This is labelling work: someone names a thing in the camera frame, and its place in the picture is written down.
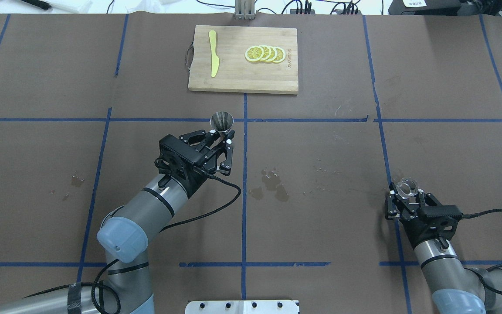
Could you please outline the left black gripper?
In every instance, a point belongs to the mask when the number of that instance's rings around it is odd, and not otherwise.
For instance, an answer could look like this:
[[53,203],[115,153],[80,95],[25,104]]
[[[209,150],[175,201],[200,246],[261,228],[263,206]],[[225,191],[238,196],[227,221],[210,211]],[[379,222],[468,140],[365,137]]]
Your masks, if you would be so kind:
[[166,135],[159,140],[159,157],[155,166],[159,173],[175,179],[193,197],[207,179],[198,168],[210,174],[229,176],[233,168],[232,136],[219,138],[217,131],[197,130],[174,137]]

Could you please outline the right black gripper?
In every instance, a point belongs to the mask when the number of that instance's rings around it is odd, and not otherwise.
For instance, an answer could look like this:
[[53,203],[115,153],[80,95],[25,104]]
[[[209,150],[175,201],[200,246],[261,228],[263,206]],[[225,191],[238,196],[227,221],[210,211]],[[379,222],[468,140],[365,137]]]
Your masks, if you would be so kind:
[[398,193],[394,183],[389,185],[385,199],[385,219],[401,219],[407,239],[414,249],[425,241],[436,240],[442,250],[450,247],[462,212],[456,205],[442,205],[433,195],[420,191],[414,213],[408,210],[408,199]]

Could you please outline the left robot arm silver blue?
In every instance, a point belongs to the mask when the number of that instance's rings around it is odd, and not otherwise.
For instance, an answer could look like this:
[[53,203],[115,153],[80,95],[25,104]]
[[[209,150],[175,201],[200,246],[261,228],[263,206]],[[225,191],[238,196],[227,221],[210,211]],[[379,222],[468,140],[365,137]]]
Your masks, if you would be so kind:
[[0,314],[153,314],[154,295],[148,245],[208,179],[232,169],[235,131],[198,130],[159,141],[154,177],[126,205],[103,219],[96,235],[106,254],[105,267],[91,282],[40,291],[0,305]]

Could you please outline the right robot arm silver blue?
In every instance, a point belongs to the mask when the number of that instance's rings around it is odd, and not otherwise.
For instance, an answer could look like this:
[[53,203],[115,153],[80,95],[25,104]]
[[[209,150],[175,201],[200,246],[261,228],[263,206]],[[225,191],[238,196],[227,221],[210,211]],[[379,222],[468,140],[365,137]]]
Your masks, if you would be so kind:
[[464,214],[410,179],[390,183],[385,205],[385,218],[402,223],[438,312],[502,314],[502,264],[466,268],[451,243],[461,220],[488,211]]

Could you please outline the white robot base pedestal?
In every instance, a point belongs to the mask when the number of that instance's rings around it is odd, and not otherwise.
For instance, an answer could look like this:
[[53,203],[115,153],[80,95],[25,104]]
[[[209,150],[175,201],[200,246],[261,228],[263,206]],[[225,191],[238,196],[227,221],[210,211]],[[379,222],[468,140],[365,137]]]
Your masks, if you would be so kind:
[[298,300],[198,300],[186,314],[299,314]]

